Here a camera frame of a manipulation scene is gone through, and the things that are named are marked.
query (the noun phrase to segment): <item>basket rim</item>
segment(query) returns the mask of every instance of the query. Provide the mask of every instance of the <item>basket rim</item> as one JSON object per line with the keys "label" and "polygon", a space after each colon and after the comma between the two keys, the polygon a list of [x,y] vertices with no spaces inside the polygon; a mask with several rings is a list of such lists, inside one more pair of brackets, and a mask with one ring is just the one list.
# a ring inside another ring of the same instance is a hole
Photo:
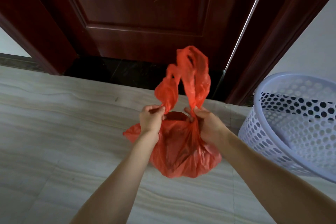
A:
{"label": "basket rim", "polygon": [[272,80],[275,78],[283,77],[283,76],[304,76],[304,77],[309,77],[309,78],[316,78],[320,79],[329,83],[332,83],[336,87],[336,82],[333,82],[331,80],[321,78],[318,76],[311,76],[307,74],[302,74],[302,73],[293,73],[293,72],[281,72],[281,73],[275,73],[273,75],[270,75],[269,77],[265,78],[258,86],[258,88],[255,90],[254,93],[254,99],[253,99],[253,104],[254,104],[254,111],[257,114],[258,121],[265,131],[265,133],[270,137],[271,141],[274,142],[274,144],[285,154],[290,156],[290,158],[296,162],[297,164],[301,165],[302,167],[306,168],[307,170],[311,171],[312,173],[330,181],[333,183],[336,183],[336,175],[331,174],[328,171],[323,170],[322,168],[318,168],[313,163],[309,162],[308,160],[304,159],[303,157],[299,156],[294,150],[289,148],[277,135],[276,133],[272,130],[270,125],[268,124],[264,114],[263,110],[260,104],[260,97],[263,88],[269,84]]}

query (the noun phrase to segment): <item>left hand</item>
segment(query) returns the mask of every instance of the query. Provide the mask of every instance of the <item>left hand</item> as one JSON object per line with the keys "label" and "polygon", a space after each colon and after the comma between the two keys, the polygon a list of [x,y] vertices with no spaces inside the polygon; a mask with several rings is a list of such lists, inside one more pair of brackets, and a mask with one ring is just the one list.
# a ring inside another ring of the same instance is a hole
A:
{"label": "left hand", "polygon": [[165,107],[159,105],[147,105],[145,106],[139,117],[141,134],[152,133],[155,136],[156,142],[159,140],[159,130],[161,128],[161,122],[164,120]]}

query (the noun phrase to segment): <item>red plastic bag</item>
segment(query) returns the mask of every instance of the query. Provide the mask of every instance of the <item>red plastic bag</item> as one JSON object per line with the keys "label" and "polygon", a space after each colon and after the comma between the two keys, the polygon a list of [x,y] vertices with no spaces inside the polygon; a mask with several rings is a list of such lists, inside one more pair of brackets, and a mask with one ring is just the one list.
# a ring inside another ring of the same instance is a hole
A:
{"label": "red plastic bag", "polygon": [[[169,112],[177,102],[178,85],[182,79],[191,115],[196,117],[194,107],[201,107],[210,90],[208,72],[208,58],[196,47],[188,46],[177,50],[177,65],[168,66],[166,77],[155,89],[155,96],[166,107],[167,118],[162,121],[159,141],[150,162],[168,178],[198,177],[210,171],[222,159],[214,146],[201,139],[196,118],[194,122],[189,122],[184,113]],[[136,124],[123,135],[134,143],[140,132],[140,124]]]}

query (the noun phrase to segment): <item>forearm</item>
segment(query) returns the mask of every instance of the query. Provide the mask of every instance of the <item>forearm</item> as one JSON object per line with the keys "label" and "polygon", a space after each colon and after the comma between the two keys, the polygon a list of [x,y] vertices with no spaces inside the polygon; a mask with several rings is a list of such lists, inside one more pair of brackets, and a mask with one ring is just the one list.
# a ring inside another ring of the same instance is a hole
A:
{"label": "forearm", "polygon": [[222,131],[218,148],[277,223],[336,223],[336,203]]}
{"label": "forearm", "polygon": [[129,155],[92,194],[74,217],[75,223],[126,223],[155,144],[141,135]]}

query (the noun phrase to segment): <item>marble floor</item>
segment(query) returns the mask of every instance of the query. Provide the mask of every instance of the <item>marble floor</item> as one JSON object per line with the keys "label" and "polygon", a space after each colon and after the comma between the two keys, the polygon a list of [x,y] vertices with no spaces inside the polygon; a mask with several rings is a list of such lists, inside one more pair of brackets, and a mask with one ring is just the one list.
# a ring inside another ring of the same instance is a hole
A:
{"label": "marble floor", "polygon": [[[152,90],[0,66],[0,223],[67,223],[125,157]],[[180,96],[175,110],[187,106]],[[249,107],[206,100],[233,132]],[[336,200],[336,185],[305,178]],[[196,179],[148,166],[128,223],[274,223],[223,160]]]}

